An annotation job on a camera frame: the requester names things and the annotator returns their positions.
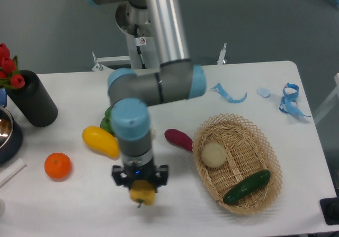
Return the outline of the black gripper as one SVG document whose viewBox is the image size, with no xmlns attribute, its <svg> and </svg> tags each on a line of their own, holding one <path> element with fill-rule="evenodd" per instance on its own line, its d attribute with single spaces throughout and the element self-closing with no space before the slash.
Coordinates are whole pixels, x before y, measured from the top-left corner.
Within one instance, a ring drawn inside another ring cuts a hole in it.
<svg viewBox="0 0 339 237">
<path fill-rule="evenodd" d="M 166 186 L 169 176 L 169 166 L 160 165 L 155 166 L 154 160 L 150 160 L 144 165 L 127 164 L 123 166 L 113 165 L 111 175 L 117 186 L 124 186 L 131 189 L 131 186 L 136 180 L 146 180 L 157 189 Z"/>
</svg>

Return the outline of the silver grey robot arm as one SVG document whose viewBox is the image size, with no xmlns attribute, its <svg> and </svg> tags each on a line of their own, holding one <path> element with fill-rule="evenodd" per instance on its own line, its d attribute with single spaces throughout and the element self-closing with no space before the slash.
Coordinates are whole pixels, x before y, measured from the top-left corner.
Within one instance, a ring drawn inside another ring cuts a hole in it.
<svg viewBox="0 0 339 237">
<path fill-rule="evenodd" d="M 192 63 L 178 0 L 88 0 L 94 5 L 120 2 L 132 7 L 125 17 L 137 36 L 149 24 L 155 40 L 159 71 L 137 75 L 128 68 L 108 79 L 111 126 L 118 139 L 123 165 L 112 168 L 118 186 L 131 188 L 147 181 L 154 188 L 167 184 L 168 166 L 154 164 L 148 107 L 205 94 L 207 82 L 200 65 Z"/>
</svg>

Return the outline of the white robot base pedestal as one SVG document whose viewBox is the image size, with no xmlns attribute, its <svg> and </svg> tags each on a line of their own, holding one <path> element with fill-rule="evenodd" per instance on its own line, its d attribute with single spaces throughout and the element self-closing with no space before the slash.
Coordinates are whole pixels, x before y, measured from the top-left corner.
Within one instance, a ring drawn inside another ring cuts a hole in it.
<svg viewBox="0 0 339 237">
<path fill-rule="evenodd" d="M 158 70 L 160 62 L 148 10 L 124 1 L 117 7 L 115 19 L 126 37 L 131 68 Z"/>
</svg>

